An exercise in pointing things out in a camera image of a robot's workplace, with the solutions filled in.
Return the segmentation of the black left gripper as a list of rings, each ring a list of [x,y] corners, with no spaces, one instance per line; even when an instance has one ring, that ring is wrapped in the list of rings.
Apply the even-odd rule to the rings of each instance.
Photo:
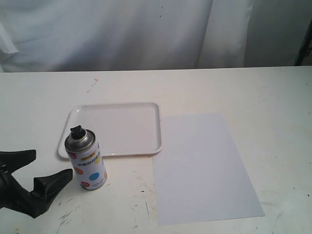
[[[36,150],[0,152],[0,208],[36,218],[47,212],[60,191],[73,179],[73,170],[35,177],[33,191],[23,188],[8,171],[16,171],[36,159]]]

